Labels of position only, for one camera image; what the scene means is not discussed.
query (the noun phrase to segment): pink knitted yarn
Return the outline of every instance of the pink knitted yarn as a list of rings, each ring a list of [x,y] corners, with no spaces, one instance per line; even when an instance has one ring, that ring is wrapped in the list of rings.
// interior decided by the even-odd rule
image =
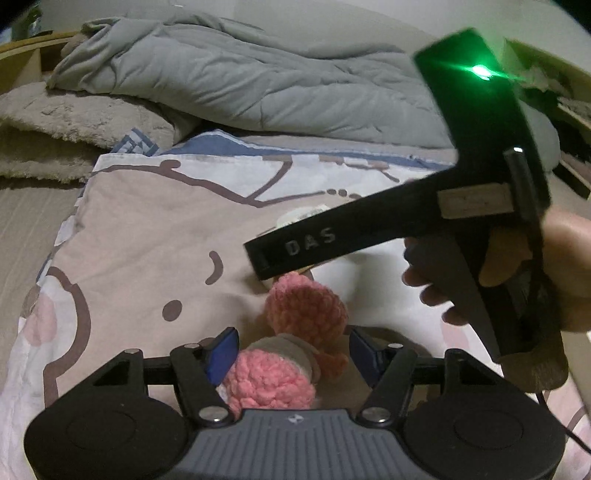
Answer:
[[[316,348],[342,335],[348,319],[335,293],[296,272],[275,282],[265,302],[265,315],[276,335],[291,333]]]
[[[316,396],[314,386],[291,361],[256,349],[238,354],[223,385],[236,416],[243,408],[305,410]]]

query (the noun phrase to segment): pink crochet toy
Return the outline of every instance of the pink crochet toy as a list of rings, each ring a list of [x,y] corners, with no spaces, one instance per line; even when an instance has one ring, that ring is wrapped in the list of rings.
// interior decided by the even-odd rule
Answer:
[[[349,361],[323,351],[348,320],[345,305],[324,285],[284,275],[269,292],[265,316],[276,336],[240,351],[219,389],[236,416],[243,408],[310,408],[320,376],[337,378]]]

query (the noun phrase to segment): green led light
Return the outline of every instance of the green led light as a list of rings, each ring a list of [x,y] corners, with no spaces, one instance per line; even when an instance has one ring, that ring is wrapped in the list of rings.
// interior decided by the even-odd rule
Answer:
[[[480,77],[482,80],[490,80],[495,76],[495,72],[490,71],[484,65],[474,65],[469,69],[474,75]]]

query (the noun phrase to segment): round black pad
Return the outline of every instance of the round black pad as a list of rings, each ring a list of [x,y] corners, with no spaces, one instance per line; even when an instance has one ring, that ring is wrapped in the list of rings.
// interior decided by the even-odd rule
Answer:
[[[515,392],[443,395],[412,411],[406,444],[425,470],[454,480],[541,480],[564,453],[562,425]]]
[[[171,407],[113,390],[57,400],[31,422],[24,447],[43,480],[133,480],[170,469],[186,442]]]

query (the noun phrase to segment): black handheld controller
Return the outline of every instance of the black handheld controller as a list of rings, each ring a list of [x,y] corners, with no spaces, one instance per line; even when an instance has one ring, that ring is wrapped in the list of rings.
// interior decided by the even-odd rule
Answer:
[[[407,259],[469,319],[505,377],[524,391],[558,388],[568,363],[541,257],[540,222],[550,196],[513,84],[473,30],[444,39],[415,60],[447,122],[457,165],[257,237],[245,244],[248,257],[264,280],[395,238],[418,237]],[[489,233],[502,225],[527,233],[533,260],[502,285],[483,288],[478,274]],[[307,242],[309,236],[330,241]]]

